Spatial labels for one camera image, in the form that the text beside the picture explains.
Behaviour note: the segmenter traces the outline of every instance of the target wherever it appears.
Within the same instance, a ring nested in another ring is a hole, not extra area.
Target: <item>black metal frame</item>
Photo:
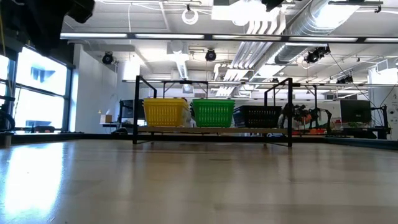
[[[120,37],[101,37],[107,32],[79,32],[77,34],[95,34],[97,37],[64,37],[62,40],[202,40],[202,41],[247,41],[247,42],[282,42],[282,43],[311,43],[311,44],[398,44],[396,37],[378,36],[325,36],[316,35],[303,39],[299,35],[267,35],[267,34],[204,34],[204,33],[167,33],[154,32],[113,32]]]
[[[192,84],[194,84],[194,83],[197,83],[197,84],[205,84],[206,85],[206,99],[208,98],[208,92],[209,92],[209,83],[208,83],[208,81],[192,81],[192,80],[163,80],[162,81],[162,83],[163,83],[163,98],[165,98],[165,94],[166,94],[166,92],[167,92],[167,90],[169,90],[169,88],[171,87],[169,87],[168,89],[166,89],[166,83],[173,83],[172,84],[172,86],[175,84],[175,83],[179,83],[179,84],[182,84],[182,85],[184,85],[184,84],[189,84],[189,85],[192,85]]]
[[[138,115],[138,99],[139,99],[139,87],[141,84],[141,81],[145,83],[149,88],[154,90],[154,98],[157,97],[157,92],[156,89],[150,85],[142,76],[137,76],[136,77],[136,89],[135,89],[135,96],[134,96],[134,123],[133,123],[133,132],[132,132],[132,141],[133,144],[137,144],[138,141],[200,141],[200,142],[261,142],[261,143],[274,143],[274,142],[281,142],[281,143],[287,143],[288,147],[292,147],[293,145],[293,139],[292,139],[292,129],[290,131],[288,130],[288,136],[287,137],[276,137],[276,138],[268,138],[268,137],[253,137],[253,136],[179,136],[179,135],[155,135],[152,133],[151,135],[140,135],[138,133],[138,125],[137,125],[137,115]],[[195,83],[195,81],[166,81],[170,83],[184,83],[184,84],[192,84]],[[288,83],[289,86],[289,102],[291,105],[293,105],[293,80],[291,78],[288,78],[285,80],[285,82]],[[290,127],[292,127],[292,115],[290,114]]]
[[[268,89],[264,92],[264,106],[268,106],[268,93],[273,90],[274,94],[274,106],[276,106],[276,93],[275,88],[278,86],[285,86],[287,83],[287,104],[288,104],[288,113],[287,113],[287,146],[293,146],[292,134],[293,134],[293,78],[286,78],[278,84],[275,84],[272,88]]]
[[[147,80],[145,80],[142,76],[137,75],[136,77],[136,89],[135,89],[135,95],[134,95],[134,122],[133,122],[133,128],[132,128],[132,135],[133,135],[133,140],[132,143],[133,144],[137,144],[137,140],[138,140],[138,103],[139,103],[139,85],[140,85],[140,81],[142,81],[143,83],[145,83],[149,88],[153,89],[154,91],[154,98],[157,98],[157,90],[155,87],[153,87],[151,84],[149,84],[147,82]]]

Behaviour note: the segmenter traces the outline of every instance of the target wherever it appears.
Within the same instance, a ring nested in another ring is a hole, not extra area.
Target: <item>wooden floor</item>
[[[398,223],[398,153],[81,140],[0,149],[0,223]]]

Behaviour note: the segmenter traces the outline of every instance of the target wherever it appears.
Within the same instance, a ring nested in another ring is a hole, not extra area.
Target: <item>black equipment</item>
[[[318,118],[319,118],[319,113],[320,112],[325,112],[328,115],[328,122],[326,123],[326,127],[320,126],[318,124]],[[331,122],[331,112],[326,110],[326,109],[321,109],[321,108],[315,108],[313,110],[310,110],[310,116],[311,116],[311,122],[310,122],[310,127],[309,129],[320,129],[320,128],[326,128],[326,131],[328,134],[331,134],[331,128],[330,128],[330,122]]]
[[[306,118],[309,114],[309,110],[305,110],[305,105],[294,105],[293,119],[295,121],[303,122],[304,118]]]
[[[351,75],[347,75],[343,78],[337,80],[336,84],[345,84],[345,83],[353,83],[354,79]]]
[[[134,117],[134,100],[121,100],[119,104],[122,108],[122,113],[120,114],[122,118]],[[145,119],[144,100],[139,100],[138,105],[140,105],[138,107],[138,119]]]
[[[32,128],[31,133],[54,133],[55,127],[53,126],[36,126]]]
[[[22,31],[43,55],[58,47],[63,18],[85,23],[92,15],[94,0],[2,0],[5,26]]]
[[[213,49],[208,49],[205,58],[206,58],[206,61],[212,62],[212,61],[216,60],[217,54]]]
[[[102,58],[102,63],[105,65],[112,65],[116,62],[116,59],[113,57],[112,52],[105,52],[104,57]]]
[[[369,123],[372,120],[371,103],[366,100],[341,100],[341,122]]]
[[[325,55],[330,54],[329,45],[326,47],[317,47],[315,50],[308,51],[308,55],[304,58],[307,63],[315,63],[321,60]]]
[[[0,132],[12,131],[15,128],[15,120],[8,113],[8,111],[10,102],[15,101],[15,98],[9,96],[0,96],[0,99],[4,100],[4,104],[1,105],[0,109]]]
[[[262,0],[261,3],[267,6],[267,12],[270,12],[275,7],[279,6],[284,0]]]
[[[113,131],[111,134],[129,134],[126,128],[119,128]]]

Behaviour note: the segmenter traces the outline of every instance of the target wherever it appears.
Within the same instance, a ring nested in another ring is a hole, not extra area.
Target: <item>fluorescent light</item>
[[[356,37],[290,37],[291,41],[356,42]]]
[[[241,82],[208,82],[209,84],[235,84],[235,85],[240,85],[242,84]]]
[[[160,2],[164,4],[191,4],[200,6],[200,1],[163,1],[163,0],[96,0],[104,4],[131,4],[131,3],[141,3],[141,4],[158,4]]]
[[[365,42],[398,42],[398,38],[366,38]]]
[[[294,47],[327,47],[328,44],[317,44],[317,43],[286,43],[286,46]]]
[[[136,34],[137,39],[204,39],[203,34]]]
[[[85,39],[85,38],[105,38],[105,39],[118,39],[127,38],[127,34],[117,33],[61,33],[61,39]]]
[[[278,41],[281,37],[278,36],[263,36],[263,35],[213,35],[215,40],[268,40]]]

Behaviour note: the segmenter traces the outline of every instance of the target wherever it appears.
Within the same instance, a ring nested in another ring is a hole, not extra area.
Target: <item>green basket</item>
[[[193,100],[198,127],[229,128],[235,107],[234,100]]]

